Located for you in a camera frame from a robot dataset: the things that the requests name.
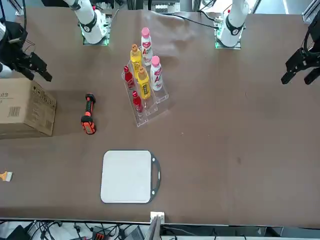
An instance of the bottle cap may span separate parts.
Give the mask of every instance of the bottle cap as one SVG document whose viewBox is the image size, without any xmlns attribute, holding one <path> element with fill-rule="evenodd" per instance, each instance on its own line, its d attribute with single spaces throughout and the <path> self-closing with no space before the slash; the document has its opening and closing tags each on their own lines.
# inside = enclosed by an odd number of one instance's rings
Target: bottle cap
<svg viewBox="0 0 320 240">
<path fill-rule="evenodd" d="M 149 38 L 150 37 L 149 28 L 147 27 L 142 28 L 141 34 L 142 34 L 142 37 L 144 37 L 145 39 Z"/>
<path fill-rule="evenodd" d="M 139 68 L 139 73 L 144 74 L 145 73 L 145 68 L 143 66 L 141 66 Z"/>
<path fill-rule="evenodd" d="M 160 58 L 158 56 L 153 56 L 151 59 L 152 66 L 158 67 L 160 64 Z"/>
<path fill-rule="evenodd" d="M 129 68 L 128 68 L 127 65 L 125 65 L 123 69 L 124 69 L 124 72 L 125 72 L 125 73 L 128 73 L 128 72 L 129 72 Z"/>
<path fill-rule="evenodd" d="M 132 51 L 136 52 L 138 50 L 137 44 L 132 44 L 131 49 Z"/>
<path fill-rule="evenodd" d="M 132 97 L 135 99 L 135 98 L 137 98 L 138 97 L 138 93 L 136 92 L 136 91 L 133 91 L 132 92 Z"/>
</svg>

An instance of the barcode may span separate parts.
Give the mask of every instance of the barcode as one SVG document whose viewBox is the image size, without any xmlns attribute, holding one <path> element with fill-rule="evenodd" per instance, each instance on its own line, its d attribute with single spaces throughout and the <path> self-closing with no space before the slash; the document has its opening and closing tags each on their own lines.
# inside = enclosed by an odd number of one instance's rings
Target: barcode
<svg viewBox="0 0 320 240">
<path fill-rule="evenodd" d="M 52 122 L 46 120 L 45 121 L 45 128 L 51 130 L 51 127 L 52 127 Z"/>
<path fill-rule="evenodd" d="M 18 117 L 19 116 L 19 112 L 20 112 L 20 108 L 19 106 L 11 106 L 9 109 L 9 114 L 8 114 L 8 118 L 9 117 Z"/>
</svg>

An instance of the clear plastic stand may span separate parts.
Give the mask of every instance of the clear plastic stand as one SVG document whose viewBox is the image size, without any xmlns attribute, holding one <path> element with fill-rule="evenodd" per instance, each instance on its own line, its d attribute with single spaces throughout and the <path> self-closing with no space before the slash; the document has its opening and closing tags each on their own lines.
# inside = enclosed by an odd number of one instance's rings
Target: clear plastic stand
<svg viewBox="0 0 320 240">
<path fill-rule="evenodd" d="M 141 93 L 140 93 L 140 88 L 139 88 L 139 84 L 138 84 L 138 80 L 134 77 L 134 67 L 132 65 L 131 60 L 128 62 L 127 64 L 130 72 L 133 75 L 133 81 L 134 81 L 134 87 L 129 89 L 128 85 L 125 81 L 125 72 L 123 71 L 121 76 L 122 76 L 122 80 L 123 83 L 125 85 L 125 89 L 126 92 L 128 94 L 128 98 L 130 101 L 130 105 L 133 111 L 133 115 L 136 121 L 136 125 L 138 127 L 140 127 L 141 125 L 145 124 L 148 122 L 148 120 L 150 120 L 151 118 L 153 118 L 156 114 L 154 114 L 155 112 L 158 111 L 158 104 L 160 104 L 161 102 L 163 102 L 164 100 L 169 98 L 169 94 L 166 90 L 165 84 L 162 84 L 162 88 L 158 91 L 154 91 L 153 88 L 150 86 L 150 90 L 151 90 L 151 96 L 148 99 L 142 99 L 142 112 L 137 112 L 134 104 L 133 104 L 133 96 L 132 93 L 133 91 L 136 91 L 139 96 L 141 97 Z M 150 73 L 150 66 L 146 67 L 146 71 L 147 73 Z"/>
</svg>

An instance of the yellow object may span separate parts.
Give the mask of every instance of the yellow object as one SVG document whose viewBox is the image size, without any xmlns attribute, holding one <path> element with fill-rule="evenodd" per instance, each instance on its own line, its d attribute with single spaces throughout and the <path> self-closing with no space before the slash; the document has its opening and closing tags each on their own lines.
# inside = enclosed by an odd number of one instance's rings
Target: yellow object
<svg viewBox="0 0 320 240">
<path fill-rule="evenodd" d="M 138 49 L 137 44 L 132 44 L 130 60 L 133 65 L 134 77 L 137 78 L 139 68 L 142 66 L 142 54 L 141 51 Z"/>
<path fill-rule="evenodd" d="M 11 171 L 5 171 L 4 173 L 0 174 L 0 179 L 6 182 L 10 182 L 12 177 Z"/>
<path fill-rule="evenodd" d="M 138 73 L 138 84 L 140 86 L 140 93 L 143 99 L 147 99 L 151 96 L 150 85 L 149 85 L 149 76 L 146 69 L 141 66 Z"/>
</svg>

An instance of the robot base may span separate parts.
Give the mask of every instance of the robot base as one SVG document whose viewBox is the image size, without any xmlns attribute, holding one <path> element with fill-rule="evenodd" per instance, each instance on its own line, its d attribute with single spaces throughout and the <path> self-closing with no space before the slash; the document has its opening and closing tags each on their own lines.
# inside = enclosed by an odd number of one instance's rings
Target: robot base
<svg viewBox="0 0 320 240">
<path fill-rule="evenodd" d="M 105 21 L 106 21 L 106 36 L 103 37 L 99 42 L 92 44 L 89 43 L 85 37 L 82 35 L 83 37 L 83 45 L 84 46 L 108 46 L 109 42 L 110 42 L 110 30 L 111 30 L 111 15 L 106 15 L 105 16 Z"/>
<path fill-rule="evenodd" d="M 240 42 L 241 35 L 240 35 L 238 43 L 232 47 L 228 47 L 228 46 L 223 45 L 222 42 L 219 40 L 218 36 L 221 34 L 222 28 L 224 26 L 224 20 L 221 17 L 219 17 L 217 19 L 217 21 L 214 23 L 214 26 L 219 28 L 219 30 L 217 30 L 217 29 L 214 30 L 214 42 L 215 42 L 216 49 L 237 49 L 237 50 L 241 49 L 241 42 Z"/>
</svg>

